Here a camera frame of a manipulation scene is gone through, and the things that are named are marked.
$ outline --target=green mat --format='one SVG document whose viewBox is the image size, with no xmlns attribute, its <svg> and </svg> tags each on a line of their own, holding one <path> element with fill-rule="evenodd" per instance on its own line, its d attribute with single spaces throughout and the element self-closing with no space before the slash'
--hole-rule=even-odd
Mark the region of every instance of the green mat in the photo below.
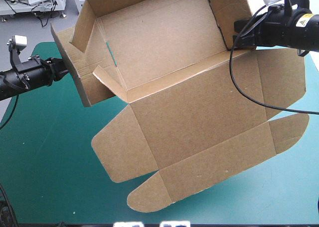
<svg viewBox="0 0 319 227">
<path fill-rule="evenodd" d="M 40 43 L 34 54 L 60 58 L 53 42 Z M 308 62 L 315 90 L 318 73 L 310 57 Z M 301 108 L 316 108 L 318 99 L 312 93 Z M 70 75 L 20 96 L 12 120 L 0 131 L 0 181 L 20 223 L 319 223 L 317 117 L 284 154 L 162 211 L 142 214 L 131 210 L 126 198 L 150 175 L 113 183 L 91 147 L 93 136 L 125 105 L 114 97 L 84 108 Z"/>
</svg>

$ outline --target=black wire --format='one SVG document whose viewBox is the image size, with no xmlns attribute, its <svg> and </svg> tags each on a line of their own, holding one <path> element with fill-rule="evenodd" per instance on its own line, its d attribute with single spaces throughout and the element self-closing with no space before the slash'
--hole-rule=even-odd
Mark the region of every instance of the black wire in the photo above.
<svg viewBox="0 0 319 227">
<path fill-rule="evenodd" d="M 40 23 L 41 23 L 41 26 L 42 26 L 42 27 L 45 27 L 45 26 L 48 25 L 49 19 L 52 18 L 52 13 L 54 12 L 54 10 L 55 10 L 55 8 L 56 8 L 56 5 L 57 5 L 57 2 L 55 1 L 53 7 L 51 8 L 50 14 L 48 15 L 48 18 L 46 19 L 46 23 L 45 23 L 44 25 L 43 25 L 42 19 L 41 19 L 40 17 L 38 17 L 38 16 L 36 17 L 37 19 L 40 20 Z"/>
<path fill-rule="evenodd" d="M 233 54 L 234 54 L 234 50 L 236 47 L 236 44 L 239 40 L 239 38 L 243 35 L 243 33 L 245 32 L 245 30 L 252 24 L 252 22 L 254 21 L 254 19 L 256 18 L 256 16 L 258 15 L 258 13 L 263 10 L 266 7 L 263 6 L 260 9 L 258 9 L 258 11 L 252 16 L 252 18 L 248 21 L 248 23 L 244 26 L 244 28 L 240 31 L 240 33 L 237 35 L 237 37 L 234 40 L 234 44 L 230 50 L 230 57 L 229 57 L 229 73 L 230 73 L 230 77 L 231 80 L 234 84 L 234 86 L 236 87 L 236 89 L 239 91 L 240 94 L 242 94 L 244 97 L 246 97 L 248 100 L 261 105 L 263 107 L 267 107 L 267 108 L 271 108 L 271 109 L 275 109 L 275 110 L 280 110 L 280 111 L 289 111 L 289 112 L 295 112 L 295 113 L 303 113 L 303 114 L 313 114 L 313 115 L 319 115 L 319 112 L 316 111 L 303 111 L 303 110 L 295 110 L 295 109 L 287 109 L 284 107 L 279 107 L 279 106 L 273 106 L 273 105 L 269 105 L 260 101 L 255 100 L 254 98 L 248 96 L 245 92 L 243 92 L 240 87 L 238 86 L 238 84 L 236 83 L 235 77 L 234 77 L 234 73 L 233 73 Z"/>
<path fill-rule="evenodd" d="M 15 103 L 14 103 L 14 106 L 13 106 L 13 109 L 12 109 L 12 111 L 11 111 L 11 113 L 10 113 L 10 115 L 9 115 L 9 117 L 8 117 L 8 119 L 0 126 L 0 130 L 3 128 L 3 127 L 5 127 L 6 126 L 6 124 L 8 124 L 8 122 L 10 121 L 10 119 L 11 119 L 11 117 L 13 116 L 13 114 L 14 114 L 14 111 L 15 111 L 15 108 L 16 108 L 16 105 L 17 105 L 17 103 L 18 103 L 18 99 L 19 99 L 19 95 L 17 95 L 16 96 L 16 98 L 15 98 Z"/>
<path fill-rule="evenodd" d="M 5 1 L 5 3 L 11 8 L 14 14 L 17 14 L 17 12 L 11 7 L 11 5 L 7 2 L 7 0 L 3 0 L 3 1 Z"/>
<path fill-rule="evenodd" d="M 3 186 L 0 184 L 0 190 L 2 192 L 2 195 L 4 197 L 4 200 L 6 201 L 7 205 L 8 205 L 8 208 L 9 208 L 9 211 L 10 211 L 10 214 L 11 214 L 11 217 L 12 217 L 12 221 L 13 221 L 13 224 L 14 224 L 14 227 L 18 227 L 18 221 L 16 220 L 16 217 L 15 217 L 15 214 L 14 214 L 14 211 L 13 211 L 13 208 L 12 208 L 12 205 L 9 201 L 9 198 L 8 196 L 6 195 L 6 192 L 4 191 L 4 188 Z"/>
</svg>

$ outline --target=brown cardboard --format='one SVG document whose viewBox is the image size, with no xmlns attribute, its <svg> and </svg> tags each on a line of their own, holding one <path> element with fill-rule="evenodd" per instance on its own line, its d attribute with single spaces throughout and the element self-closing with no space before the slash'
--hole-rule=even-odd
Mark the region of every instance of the brown cardboard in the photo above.
<svg viewBox="0 0 319 227">
<path fill-rule="evenodd" d="M 231 82 L 233 22 L 253 10 L 247 0 L 86 0 L 75 28 L 52 28 L 84 105 L 114 95 L 128 104 L 92 147 L 115 182 L 157 171 L 131 208 L 160 210 L 301 138 L 307 115 L 269 121 L 278 111 Z M 236 51 L 234 75 L 262 102 L 288 107 L 305 93 L 294 50 Z"/>
</svg>

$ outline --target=black cylinder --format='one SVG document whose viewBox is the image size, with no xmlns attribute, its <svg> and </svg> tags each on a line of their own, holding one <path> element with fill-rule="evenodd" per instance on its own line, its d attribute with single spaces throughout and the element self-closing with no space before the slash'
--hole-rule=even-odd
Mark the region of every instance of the black cylinder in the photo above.
<svg viewBox="0 0 319 227">
<path fill-rule="evenodd" d="M 276 7 L 259 26 L 256 44 L 319 51 L 319 15 L 307 8 L 286 15 L 283 6 Z"/>
<path fill-rule="evenodd" d="M 28 89 L 22 82 L 23 78 L 29 79 Z M 23 73 L 18 73 L 15 69 L 4 71 L 0 73 L 0 101 L 45 86 L 48 82 L 49 75 L 44 67 Z"/>
</svg>

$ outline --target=robotic arm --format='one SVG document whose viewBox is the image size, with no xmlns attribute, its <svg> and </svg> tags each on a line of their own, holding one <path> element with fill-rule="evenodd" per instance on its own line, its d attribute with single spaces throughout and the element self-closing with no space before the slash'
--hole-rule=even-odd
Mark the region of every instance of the robotic arm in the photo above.
<svg viewBox="0 0 319 227">
<path fill-rule="evenodd" d="M 20 52 L 27 46 L 25 36 L 15 35 L 7 45 L 12 69 L 0 72 L 0 101 L 41 86 L 50 86 L 68 73 L 62 59 L 42 60 L 36 55 L 21 62 Z"/>
</svg>

